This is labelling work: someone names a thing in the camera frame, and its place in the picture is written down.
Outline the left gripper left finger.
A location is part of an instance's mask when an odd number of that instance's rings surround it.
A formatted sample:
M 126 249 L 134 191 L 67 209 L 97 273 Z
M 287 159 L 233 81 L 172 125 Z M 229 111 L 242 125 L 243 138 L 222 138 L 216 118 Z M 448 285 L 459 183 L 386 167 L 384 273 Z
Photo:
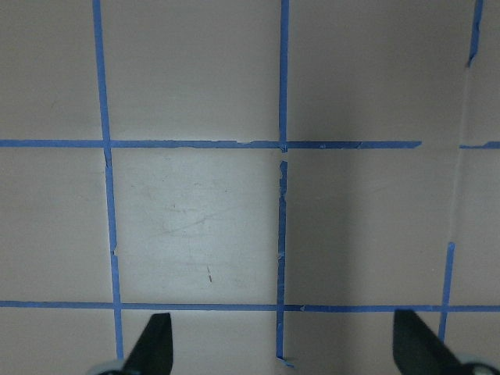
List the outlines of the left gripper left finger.
M 122 374 L 168 375 L 173 369 L 173 331 L 167 312 L 151 315 L 133 350 L 124 362 Z

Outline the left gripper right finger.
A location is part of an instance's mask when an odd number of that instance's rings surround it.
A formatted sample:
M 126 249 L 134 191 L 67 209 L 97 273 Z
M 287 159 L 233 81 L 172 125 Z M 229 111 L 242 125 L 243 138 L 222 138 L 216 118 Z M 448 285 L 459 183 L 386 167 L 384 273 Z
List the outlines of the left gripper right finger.
M 462 363 L 425 322 L 410 309 L 393 319 L 393 359 L 400 374 L 451 374 Z

